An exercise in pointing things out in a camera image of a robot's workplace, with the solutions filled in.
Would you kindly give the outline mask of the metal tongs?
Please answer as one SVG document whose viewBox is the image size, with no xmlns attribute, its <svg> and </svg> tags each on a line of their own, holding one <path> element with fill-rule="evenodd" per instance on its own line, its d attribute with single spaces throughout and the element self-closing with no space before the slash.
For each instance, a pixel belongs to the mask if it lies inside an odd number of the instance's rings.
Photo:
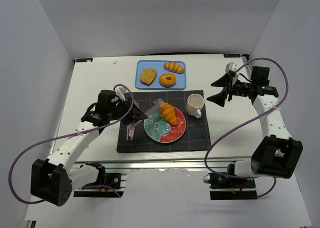
<svg viewBox="0 0 320 228">
<path fill-rule="evenodd" d="M 157 109 L 160 109 L 161 107 L 163 107 L 164 104 L 165 104 L 165 102 L 164 102 L 161 98 L 159 98 L 158 100 L 154 101 L 154 102 L 151 104 L 150 108 L 148 108 L 147 111 L 144 112 L 144 114 L 145 114 L 147 117 L 149 117 L 149 116 L 150 116 L 153 112 L 155 112 Z M 135 129 L 135 127 L 136 127 L 139 123 L 141 123 L 143 120 L 145 120 L 145 118 L 144 118 L 144 119 L 138 119 L 138 121 L 132 122 L 132 123 L 130 123 L 129 125 L 127 125 L 127 128 L 129 128 L 130 130 L 133 131 L 133 130 Z"/>
</svg>

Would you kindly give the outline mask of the large striped croissant bread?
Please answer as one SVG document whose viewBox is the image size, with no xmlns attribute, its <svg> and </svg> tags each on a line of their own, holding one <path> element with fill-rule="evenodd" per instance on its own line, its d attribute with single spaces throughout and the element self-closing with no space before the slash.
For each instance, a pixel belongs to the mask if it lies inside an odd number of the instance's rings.
<svg viewBox="0 0 320 228">
<path fill-rule="evenodd" d="M 163 103 L 160 105 L 159 115 L 171 125 L 176 126 L 178 124 L 178 119 L 174 110 L 172 105 Z"/>
</svg>

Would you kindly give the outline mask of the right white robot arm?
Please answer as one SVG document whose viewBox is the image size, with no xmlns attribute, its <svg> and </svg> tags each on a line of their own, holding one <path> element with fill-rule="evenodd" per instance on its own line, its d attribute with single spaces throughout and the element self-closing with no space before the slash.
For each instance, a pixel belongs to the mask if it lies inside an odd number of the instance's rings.
<svg viewBox="0 0 320 228">
<path fill-rule="evenodd" d="M 226 65 L 225 75 L 213 82 L 214 87 L 221 87 L 219 94 L 207 100 L 223 107 L 233 96 L 247 97 L 259 116 L 262 141 L 249 160 L 235 161 L 227 168 L 228 176 L 248 177 L 268 176 L 289 179 L 303 151 L 300 141 L 294 140 L 283 121 L 278 91 L 269 85 L 268 67 L 254 66 L 249 72 L 249 82 L 239 81 L 237 65 Z"/>
</svg>

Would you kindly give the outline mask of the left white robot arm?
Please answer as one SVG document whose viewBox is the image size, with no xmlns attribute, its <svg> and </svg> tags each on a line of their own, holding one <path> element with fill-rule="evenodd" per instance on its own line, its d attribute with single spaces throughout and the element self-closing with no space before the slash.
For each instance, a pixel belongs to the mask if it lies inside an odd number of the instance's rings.
<svg viewBox="0 0 320 228">
<path fill-rule="evenodd" d="M 81 118 L 75 134 L 47 158 L 33 163 L 30 193 L 60 207 L 77 189 L 105 187 L 103 165 L 89 162 L 78 169 L 73 169 L 73 165 L 112 121 L 130 125 L 146 118 L 147 115 L 135 104 L 132 94 L 125 97 L 122 91 L 102 90 L 97 102 L 90 105 Z"/>
</svg>

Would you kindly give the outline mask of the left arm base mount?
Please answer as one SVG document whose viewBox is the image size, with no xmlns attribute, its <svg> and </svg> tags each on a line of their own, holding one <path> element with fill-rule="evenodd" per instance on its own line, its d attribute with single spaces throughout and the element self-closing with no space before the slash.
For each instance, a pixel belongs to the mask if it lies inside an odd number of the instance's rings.
<svg viewBox="0 0 320 228">
<path fill-rule="evenodd" d="M 74 197 L 120 198 L 124 193 L 127 175 L 108 172 L 96 162 L 80 165 L 68 172 Z"/>
</svg>

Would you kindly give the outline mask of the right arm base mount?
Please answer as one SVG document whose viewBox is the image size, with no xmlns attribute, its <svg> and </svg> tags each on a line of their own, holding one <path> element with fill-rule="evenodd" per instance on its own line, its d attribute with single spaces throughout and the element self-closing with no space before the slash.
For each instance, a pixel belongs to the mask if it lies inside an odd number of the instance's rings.
<svg viewBox="0 0 320 228">
<path fill-rule="evenodd" d="M 203 182 L 209 185 L 212 201 L 256 200 L 258 198 L 254 180 L 234 179 L 208 173 Z"/>
</svg>

